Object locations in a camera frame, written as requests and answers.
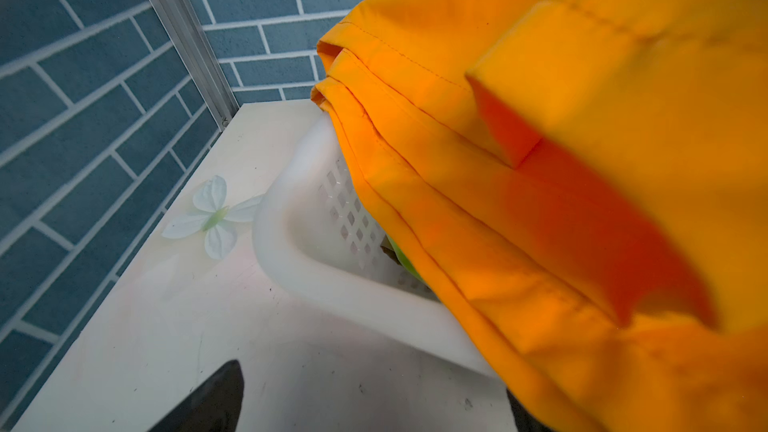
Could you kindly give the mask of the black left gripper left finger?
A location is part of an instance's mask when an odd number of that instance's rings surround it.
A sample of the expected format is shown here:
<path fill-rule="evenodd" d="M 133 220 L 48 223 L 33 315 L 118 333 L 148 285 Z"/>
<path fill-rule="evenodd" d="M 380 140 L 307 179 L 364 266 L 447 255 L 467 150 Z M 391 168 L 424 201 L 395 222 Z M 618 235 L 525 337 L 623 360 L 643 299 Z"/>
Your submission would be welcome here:
<path fill-rule="evenodd" d="M 151 429 L 235 431 L 242 410 L 244 377 L 238 360 L 224 363 Z"/>

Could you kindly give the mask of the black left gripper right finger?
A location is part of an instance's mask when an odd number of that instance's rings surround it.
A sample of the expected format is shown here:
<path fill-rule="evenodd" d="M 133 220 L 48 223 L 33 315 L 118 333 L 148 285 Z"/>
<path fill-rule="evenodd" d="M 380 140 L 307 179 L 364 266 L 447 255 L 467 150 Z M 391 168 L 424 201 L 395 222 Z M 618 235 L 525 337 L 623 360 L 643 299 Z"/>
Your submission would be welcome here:
<path fill-rule="evenodd" d="M 506 390 L 506 395 L 518 432 L 552 432 L 528 412 L 509 390 Z"/>

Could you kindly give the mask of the orange shorts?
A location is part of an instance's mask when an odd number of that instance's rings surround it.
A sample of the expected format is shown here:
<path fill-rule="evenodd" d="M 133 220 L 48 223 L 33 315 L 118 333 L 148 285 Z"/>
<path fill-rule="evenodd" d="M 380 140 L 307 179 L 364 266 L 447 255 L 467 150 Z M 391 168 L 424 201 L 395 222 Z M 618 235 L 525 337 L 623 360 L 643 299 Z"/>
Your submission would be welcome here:
<path fill-rule="evenodd" d="M 767 0 L 365 0 L 313 101 L 558 431 L 767 427 Z"/>

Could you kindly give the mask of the neon green shorts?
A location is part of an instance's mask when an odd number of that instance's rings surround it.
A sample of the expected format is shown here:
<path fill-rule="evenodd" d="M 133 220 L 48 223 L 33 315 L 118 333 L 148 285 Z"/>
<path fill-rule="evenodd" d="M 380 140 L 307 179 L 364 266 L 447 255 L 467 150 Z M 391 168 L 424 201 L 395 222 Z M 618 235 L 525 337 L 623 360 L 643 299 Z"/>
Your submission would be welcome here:
<path fill-rule="evenodd" d="M 405 253 L 402 251 L 402 249 L 390 238 L 387 237 L 387 244 L 388 249 L 391 250 L 398 263 L 403 266 L 414 278 L 418 279 L 420 282 L 424 282 L 421 275 L 417 272 L 411 261 L 408 259 L 408 257 L 405 255 Z"/>

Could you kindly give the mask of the white plastic laundry basket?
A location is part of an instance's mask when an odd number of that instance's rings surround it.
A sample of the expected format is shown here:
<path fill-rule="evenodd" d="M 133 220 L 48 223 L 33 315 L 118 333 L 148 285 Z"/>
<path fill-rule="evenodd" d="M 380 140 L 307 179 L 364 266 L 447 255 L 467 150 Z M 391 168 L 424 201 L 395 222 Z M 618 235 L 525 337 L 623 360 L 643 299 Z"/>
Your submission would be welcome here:
<path fill-rule="evenodd" d="M 287 293 L 422 352 L 497 375 L 433 290 L 388 257 L 327 114 L 297 143 L 252 224 L 255 255 Z"/>

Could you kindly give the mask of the aluminium corner post left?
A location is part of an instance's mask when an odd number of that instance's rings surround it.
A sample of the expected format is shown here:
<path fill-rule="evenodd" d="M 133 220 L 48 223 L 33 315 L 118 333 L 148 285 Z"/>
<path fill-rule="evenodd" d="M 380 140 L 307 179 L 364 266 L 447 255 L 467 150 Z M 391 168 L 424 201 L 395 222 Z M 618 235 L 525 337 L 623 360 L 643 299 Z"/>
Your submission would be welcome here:
<path fill-rule="evenodd" d="M 239 106 L 190 0 L 149 0 L 218 127 Z"/>

